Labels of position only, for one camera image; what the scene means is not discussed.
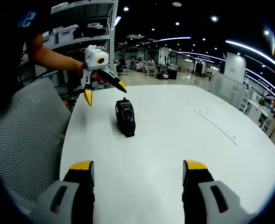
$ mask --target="storage box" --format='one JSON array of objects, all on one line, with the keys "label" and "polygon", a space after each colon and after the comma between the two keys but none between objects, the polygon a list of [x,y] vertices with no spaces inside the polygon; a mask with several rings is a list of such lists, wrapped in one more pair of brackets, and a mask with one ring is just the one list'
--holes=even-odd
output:
[{"label": "storage box", "polygon": [[58,43],[63,43],[63,42],[68,42],[70,40],[73,40],[74,39],[73,32],[77,28],[78,28],[78,25],[75,24],[75,25],[61,29],[58,32]]},{"label": "storage box", "polygon": [[51,48],[53,45],[57,44],[57,34],[50,34],[43,38],[43,45]]}]

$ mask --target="person's arm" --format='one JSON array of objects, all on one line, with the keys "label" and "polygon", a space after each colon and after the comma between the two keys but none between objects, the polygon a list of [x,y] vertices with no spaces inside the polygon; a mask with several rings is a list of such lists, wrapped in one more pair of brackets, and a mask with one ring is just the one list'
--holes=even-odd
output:
[{"label": "person's arm", "polygon": [[56,53],[43,45],[43,35],[37,34],[26,41],[28,58],[42,67],[73,71],[81,75],[84,64],[71,57]]}]

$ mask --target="black ceiling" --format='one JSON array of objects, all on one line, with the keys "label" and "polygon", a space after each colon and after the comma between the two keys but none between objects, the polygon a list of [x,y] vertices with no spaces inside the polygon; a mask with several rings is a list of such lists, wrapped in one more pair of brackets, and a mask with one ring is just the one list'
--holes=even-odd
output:
[{"label": "black ceiling", "polygon": [[[275,66],[258,54],[232,46],[225,40],[232,40],[255,48],[275,60],[275,51],[272,54],[271,40],[275,37],[275,4],[267,4],[249,1],[178,1],[181,7],[172,5],[174,0],[140,0],[128,1],[120,0],[117,16],[121,20],[115,30],[115,47],[117,50],[135,47],[139,41],[149,42],[148,39],[164,39],[171,37],[190,36],[191,39],[170,40],[163,42],[149,43],[140,47],[158,49],[167,44],[173,50],[190,51],[221,57],[223,53],[240,52],[241,56],[249,55],[264,63],[275,71]],[[128,6],[129,11],[124,12],[123,7]],[[218,21],[213,22],[211,16],[217,16]],[[269,30],[270,35],[265,35],[264,31]],[[131,34],[141,34],[142,39],[130,40],[127,38]],[[275,74],[263,68],[261,64],[245,57],[247,68],[255,71],[275,85]]]}]

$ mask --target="person sitting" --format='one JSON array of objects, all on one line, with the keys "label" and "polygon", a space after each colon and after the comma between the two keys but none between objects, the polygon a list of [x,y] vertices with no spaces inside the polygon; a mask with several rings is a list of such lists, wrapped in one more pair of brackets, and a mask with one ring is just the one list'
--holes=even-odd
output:
[{"label": "person sitting", "polygon": [[117,65],[117,72],[120,73],[122,72],[123,69],[123,65],[125,64],[125,60],[123,58],[124,56],[122,54],[119,54],[119,60],[117,61],[118,65]]}]

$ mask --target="white table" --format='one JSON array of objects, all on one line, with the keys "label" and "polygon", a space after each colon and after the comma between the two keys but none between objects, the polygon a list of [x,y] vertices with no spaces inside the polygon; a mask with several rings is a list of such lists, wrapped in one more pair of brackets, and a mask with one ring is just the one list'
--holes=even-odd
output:
[{"label": "white table", "polygon": [[[80,95],[70,119],[61,160],[62,180],[79,161],[95,162],[95,224],[183,224],[183,160],[204,163],[258,212],[275,188],[275,146],[247,116],[196,86],[130,86]],[[135,136],[117,128],[115,103],[134,107]],[[236,136],[238,145],[194,109]]]}]

